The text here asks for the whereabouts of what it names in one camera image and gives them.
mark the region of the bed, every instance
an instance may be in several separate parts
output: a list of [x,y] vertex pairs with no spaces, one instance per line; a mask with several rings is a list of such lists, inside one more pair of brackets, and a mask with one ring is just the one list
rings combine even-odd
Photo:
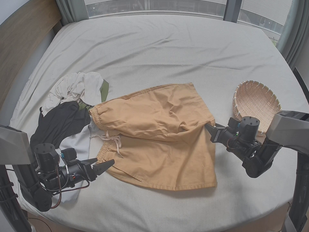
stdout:
[[[131,15],[71,23],[56,34],[34,69],[10,126],[34,133],[48,91],[72,72],[99,72],[109,82],[107,100],[167,83],[192,82],[214,115],[226,125],[232,98],[244,80],[271,88],[284,110],[309,112],[305,96],[284,58],[260,30],[215,19],[182,15]],[[102,141],[91,139],[89,158]],[[83,231],[222,231],[263,217],[292,199],[297,153],[281,149],[257,179],[241,161],[216,146],[216,188],[160,191],[124,183],[103,173],[77,202],[33,214]]]

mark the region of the cream-colored garment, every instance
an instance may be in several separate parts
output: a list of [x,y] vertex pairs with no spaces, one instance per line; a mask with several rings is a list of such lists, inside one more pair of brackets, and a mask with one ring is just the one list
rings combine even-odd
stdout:
[[98,162],[115,160],[108,169],[115,178],[165,190],[217,185],[215,145],[204,127],[215,119],[192,83],[148,88],[89,112],[109,138],[120,136],[120,145],[106,140],[97,156]]

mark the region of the floor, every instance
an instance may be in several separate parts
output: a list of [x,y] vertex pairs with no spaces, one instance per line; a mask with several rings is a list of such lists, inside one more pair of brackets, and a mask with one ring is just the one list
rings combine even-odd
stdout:
[[[226,230],[224,232],[269,232],[269,231],[279,231],[281,229],[284,216],[289,208],[289,204],[285,204],[284,206],[280,207],[279,209],[273,211],[266,217],[263,217],[259,220],[254,222],[248,223],[238,228]],[[28,213],[29,221],[35,226],[37,232],[83,232],[81,230],[72,229],[52,221],[49,221],[43,217],[38,217],[33,214]],[[47,225],[37,219],[41,219],[48,224],[50,229]],[[309,232],[309,222],[305,224],[302,232]]]

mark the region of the wooden headboard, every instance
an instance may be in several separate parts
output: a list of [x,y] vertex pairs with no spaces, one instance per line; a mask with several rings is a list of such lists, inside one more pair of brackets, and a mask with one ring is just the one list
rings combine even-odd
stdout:
[[18,71],[60,19],[55,0],[30,0],[0,25],[0,109]]

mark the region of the gray-green curtain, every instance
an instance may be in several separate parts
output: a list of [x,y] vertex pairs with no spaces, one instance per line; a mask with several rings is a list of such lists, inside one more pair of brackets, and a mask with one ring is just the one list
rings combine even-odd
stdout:
[[281,37],[276,45],[292,70],[309,33],[309,0],[293,0]]
[[89,19],[84,0],[56,0],[62,15],[61,24]]

